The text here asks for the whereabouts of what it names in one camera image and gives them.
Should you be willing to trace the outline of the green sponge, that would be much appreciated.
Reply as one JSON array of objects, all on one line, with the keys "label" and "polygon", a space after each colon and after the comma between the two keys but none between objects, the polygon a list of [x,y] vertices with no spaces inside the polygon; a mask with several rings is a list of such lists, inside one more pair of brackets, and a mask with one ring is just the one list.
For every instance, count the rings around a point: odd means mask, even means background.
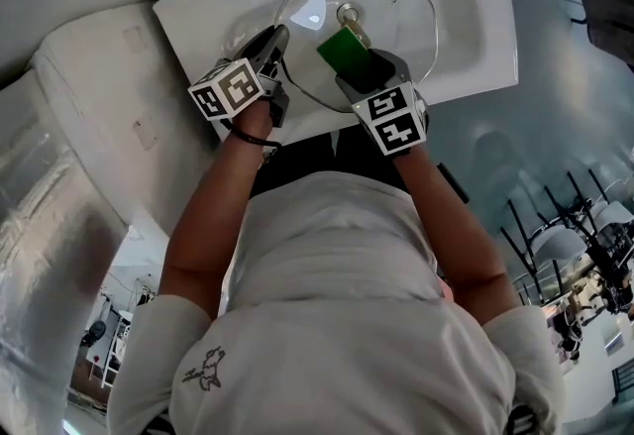
[{"label": "green sponge", "polygon": [[348,26],[319,45],[317,53],[341,78],[360,78],[370,71],[370,52]]}]

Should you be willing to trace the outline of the white ceramic sink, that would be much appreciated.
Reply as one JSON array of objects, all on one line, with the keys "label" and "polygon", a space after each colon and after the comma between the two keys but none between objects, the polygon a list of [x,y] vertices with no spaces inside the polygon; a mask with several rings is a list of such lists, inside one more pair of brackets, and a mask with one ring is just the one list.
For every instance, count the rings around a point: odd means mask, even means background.
[{"label": "white ceramic sink", "polygon": [[[511,0],[432,0],[439,51],[417,84],[429,104],[515,85],[517,42]],[[275,24],[282,0],[159,0],[155,12],[188,79],[197,80],[220,58],[231,58],[255,34]],[[272,138],[290,144],[351,126],[356,119],[296,94]]]}]

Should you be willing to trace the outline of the glass pot lid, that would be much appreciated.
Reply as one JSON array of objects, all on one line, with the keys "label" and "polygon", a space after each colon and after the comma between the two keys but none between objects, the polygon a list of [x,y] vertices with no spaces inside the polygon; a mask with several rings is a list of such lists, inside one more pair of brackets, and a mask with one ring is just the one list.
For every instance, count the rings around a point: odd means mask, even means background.
[{"label": "glass pot lid", "polygon": [[[348,100],[317,48],[341,28],[348,26],[368,50],[404,59],[415,84],[428,77],[438,58],[438,18],[432,0],[282,0],[274,22],[289,30],[282,59],[286,83],[294,93],[338,113],[348,112]],[[371,67],[358,80],[375,89],[370,72]]]}]

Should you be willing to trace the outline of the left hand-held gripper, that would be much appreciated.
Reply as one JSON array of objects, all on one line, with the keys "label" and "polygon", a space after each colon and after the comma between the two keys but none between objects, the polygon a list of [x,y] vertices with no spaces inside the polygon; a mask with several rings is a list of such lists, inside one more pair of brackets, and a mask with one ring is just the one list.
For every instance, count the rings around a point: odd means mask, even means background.
[{"label": "left hand-held gripper", "polygon": [[[289,98],[277,80],[289,42],[284,25],[271,25],[259,32],[239,51],[239,59],[223,62],[188,88],[198,109],[209,121],[233,119],[257,100],[267,101],[274,127],[281,127]],[[256,62],[256,70],[250,64]]]}]

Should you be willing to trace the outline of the person's black trousers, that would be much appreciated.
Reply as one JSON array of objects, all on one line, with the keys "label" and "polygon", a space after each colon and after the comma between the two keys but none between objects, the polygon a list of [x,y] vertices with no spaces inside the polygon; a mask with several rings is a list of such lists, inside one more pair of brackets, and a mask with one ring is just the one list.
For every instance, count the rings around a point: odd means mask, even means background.
[{"label": "person's black trousers", "polygon": [[279,188],[307,175],[335,171],[366,177],[408,192],[392,160],[361,125],[305,139],[276,150],[260,167],[250,197]]}]

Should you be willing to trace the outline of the person's left forearm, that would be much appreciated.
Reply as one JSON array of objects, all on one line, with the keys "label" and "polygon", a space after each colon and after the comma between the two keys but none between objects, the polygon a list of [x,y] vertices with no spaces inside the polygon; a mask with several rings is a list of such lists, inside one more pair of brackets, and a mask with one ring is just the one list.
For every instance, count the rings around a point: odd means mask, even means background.
[{"label": "person's left forearm", "polygon": [[175,226],[165,253],[160,295],[187,299],[211,318],[218,314],[222,284],[232,261],[243,218],[264,160],[263,141],[272,129],[269,105],[258,101],[234,119]]}]

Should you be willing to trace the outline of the black metal railing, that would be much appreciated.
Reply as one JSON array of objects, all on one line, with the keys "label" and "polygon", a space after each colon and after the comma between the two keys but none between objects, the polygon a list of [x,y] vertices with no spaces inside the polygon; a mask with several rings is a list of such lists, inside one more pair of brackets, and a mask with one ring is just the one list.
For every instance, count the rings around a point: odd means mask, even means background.
[{"label": "black metal railing", "polygon": [[615,368],[612,372],[614,397],[613,404],[634,401],[634,359]]}]

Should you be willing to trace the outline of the grey coat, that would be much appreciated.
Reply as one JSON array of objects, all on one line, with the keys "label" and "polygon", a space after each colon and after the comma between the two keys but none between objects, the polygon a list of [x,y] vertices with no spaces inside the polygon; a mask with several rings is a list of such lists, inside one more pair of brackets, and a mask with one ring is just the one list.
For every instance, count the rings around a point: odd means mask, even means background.
[{"label": "grey coat", "polygon": [[634,0],[581,0],[587,34],[598,49],[634,65]]}]

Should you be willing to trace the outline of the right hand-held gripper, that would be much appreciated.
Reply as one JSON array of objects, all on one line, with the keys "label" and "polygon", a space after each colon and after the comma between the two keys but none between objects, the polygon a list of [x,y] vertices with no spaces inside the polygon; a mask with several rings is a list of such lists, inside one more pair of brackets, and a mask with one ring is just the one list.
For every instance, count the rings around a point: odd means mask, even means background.
[{"label": "right hand-held gripper", "polygon": [[394,156],[426,141],[426,103],[409,81],[410,70],[404,59],[384,50],[370,49],[369,53],[370,80],[376,89],[385,90],[363,98],[339,75],[335,82],[347,100],[354,103],[353,112],[381,152]]}]

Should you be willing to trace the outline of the person in white shirt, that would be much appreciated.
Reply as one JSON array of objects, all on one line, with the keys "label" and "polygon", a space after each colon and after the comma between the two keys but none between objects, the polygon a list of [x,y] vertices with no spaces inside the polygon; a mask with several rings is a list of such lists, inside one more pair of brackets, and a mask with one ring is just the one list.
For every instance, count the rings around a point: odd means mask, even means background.
[{"label": "person in white shirt", "polygon": [[560,435],[547,322],[477,322],[443,296],[412,199],[322,171],[256,196],[226,312],[161,294],[134,314],[110,435]]}]

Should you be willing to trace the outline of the person's right forearm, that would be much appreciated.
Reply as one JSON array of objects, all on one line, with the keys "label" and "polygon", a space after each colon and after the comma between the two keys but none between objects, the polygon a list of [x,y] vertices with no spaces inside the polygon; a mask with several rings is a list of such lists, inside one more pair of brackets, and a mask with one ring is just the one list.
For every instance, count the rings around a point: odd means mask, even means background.
[{"label": "person's right forearm", "polygon": [[425,148],[393,160],[454,300],[479,324],[521,305],[494,242]]}]

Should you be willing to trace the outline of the grey chair with black legs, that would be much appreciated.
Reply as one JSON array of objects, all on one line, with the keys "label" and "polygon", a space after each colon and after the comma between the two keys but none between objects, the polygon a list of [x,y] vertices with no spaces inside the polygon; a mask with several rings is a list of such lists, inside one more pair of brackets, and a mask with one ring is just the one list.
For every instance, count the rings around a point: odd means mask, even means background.
[{"label": "grey chair with black legs", "polygon": [[520,302],[543,306],[564,294],[586,251],[588,238],[574,222],[581,197],[567,176],[544,184],[524,169],[509,170],[499,183],[497,244]]}]

